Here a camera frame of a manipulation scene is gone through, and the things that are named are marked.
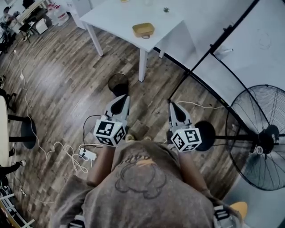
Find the white cable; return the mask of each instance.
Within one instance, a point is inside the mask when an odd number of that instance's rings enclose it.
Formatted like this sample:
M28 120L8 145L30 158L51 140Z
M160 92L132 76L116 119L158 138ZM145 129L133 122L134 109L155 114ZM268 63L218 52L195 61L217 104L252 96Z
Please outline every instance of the white cable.
M205 109L221 109L221 108L224 108L224 107L225 107L225 106L220 106L220 107L216 107L216 108L214 108L214 107L204 107L204 106L198 105L198 104L196 104L196 103L194 103L194 102L184 102L184 101L179 101L179 102L177 102L177 104L179 104L179 103L189 103L189 104L193 104L193 105L196 105L196 106L205 108Z
M26 94L25 94L25 101L26 101L26 104L27 104L27 113L26 113L26 114L27 114L27 116L28 116L29 119L30 119L30 122L31 122L31 129L32 129L32 132L33 132L33 134L35 135L35 137L36 137L36 139L37 139L37 144L38 144L39 148L45 153L45 158L46 158L46 160L48 159L49 153L55 151L55 145L56 145L57 143L59 143L59 144L62 146L62 148L63 148L63 150L65 151L65 153L71 158L74 170L77 172L77 171L78 171L77 167L79 167L82 172L88 173L88 169L87 169L86 167L84 167L84 166L81 166L81 165L79 164L79 162L74 158L74 156L75 156L75 155L78 155L78 154L75 154L75 153L74 153L74 149L73 149L70 145L67 145L66 147L64 147L61 142L55 142L54 145L53 145L53 150L49 151L48 153L46 153L46 151L40 146L40 140L39 140L38 136L36 135L36 133L35 133L34 130L33 130L32 118L29 116L29 104L28 104L28 101L27 101L28 90L25 88L25 86L26 86L26 80L25 80L25 77L24 77L24 75L23 75L23 68L22 68L22 65L21 65L20 57L18 56L18 54L16 53L15 50L14 50L14 54L16 54L16 56L17 56L17 58L18 58L18 61L19 61L19 64L20 64L20 69L21 69L21 78L24 80L23 90L26 91ZM101 144L86 144L85 146L95 146L95 145L96 145L96 146L97 146L97 145L98 145L98 146L103 146L103 145L101 145ZM69 148L72 150L72 155L70 155L70 154L68 153L68 149L69 149ZM35 200L37 200L37 201L39 201L39 202L45 203L45 204L54 203L54 202L44 202L44 201L41 201L41 200L36 199L36 198L34 198L34 197L32 197L32 198L35 199Z

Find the standing fan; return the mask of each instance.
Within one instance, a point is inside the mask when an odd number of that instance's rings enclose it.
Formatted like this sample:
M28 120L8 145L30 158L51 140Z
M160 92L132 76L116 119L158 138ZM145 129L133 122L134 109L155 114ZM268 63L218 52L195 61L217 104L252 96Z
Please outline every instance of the standing fan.
M249 184L267 191L285 187L285 91L253 86L231 108L239 121L229 112L225 136L212 138L226 140L233 164ZM201 137L210 138L205 130Z

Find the wooden floor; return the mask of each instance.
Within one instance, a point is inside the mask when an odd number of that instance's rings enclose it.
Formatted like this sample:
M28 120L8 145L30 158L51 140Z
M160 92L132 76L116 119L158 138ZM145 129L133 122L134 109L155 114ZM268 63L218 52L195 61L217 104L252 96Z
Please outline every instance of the wooden floor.
M183 76L183 70L157 52L149 54L146 78L138 81L139 50L130 43L107 32L96 30L104 56L100 57L87 32L77 28L72 20L61 27L50 28L41 36L33 35L31 43L20 41L0 57L1 73L7 77L4 89L17 93L17 115L26 116L24 82L15 49L20 56L26 88L29 114L36 126L40 145L50 151L57 141L71 145L77 152L82 144L83 123L94 114L102 114L106 104L114 98L107 82L114 73L125 74L130 82L131 109L128 119L130 131L138 139L148 135L164 142L168 130L167 98ZM221 104L191 77L178 88L174 101L191 101L204 106ZM226 109L203 109L192 104L182 104L191 114L193 122L207 120L217 134L224 134ZM92 129L96 118L85 125L86 142L94 143ZM10 136L20 134L20 123L10 122ZM89 148L100 153L100 149ZM213 195L223 198L236 179L237 172L224 146L212 147L206 152L193 152L195 162L205 176ZM56 146L46 160L38 146L27 150L17 144L13 161L26 159L16 176L9 174L10 186L18 199L17 208L33 227L47 227L52 202L67 178L74 174L73 165L61 146ZM82 163L87 168L90 164ZM82 172L77 174L85 178ZM23 196L22 185L27 196Z

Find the yellow object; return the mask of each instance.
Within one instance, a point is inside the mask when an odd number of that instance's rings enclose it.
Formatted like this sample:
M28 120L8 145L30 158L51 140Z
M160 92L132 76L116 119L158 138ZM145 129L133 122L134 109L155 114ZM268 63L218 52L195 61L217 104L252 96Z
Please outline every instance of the yellow object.
M151 23L136 24L133 26L134 35L136 37L149 37L155 31Z
M237 202L235 204L232 204L230 207L241 214L242 220L245 219L246 213L248 211L248 205L246 202Z

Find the power strip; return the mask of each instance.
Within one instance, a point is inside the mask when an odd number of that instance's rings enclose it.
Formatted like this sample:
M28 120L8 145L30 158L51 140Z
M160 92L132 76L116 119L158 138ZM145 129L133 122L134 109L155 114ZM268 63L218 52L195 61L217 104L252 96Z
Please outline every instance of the power strip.
M93 152L91 152L89 150L85 149L85 152L84 152L84 147L80 148L79 155L81 157L83 157L83 159L86 160L86 161L89 160L89 159L92 160L92 161L95 161L96 158L97 158L97 154L95 154L95 153L93 153Z

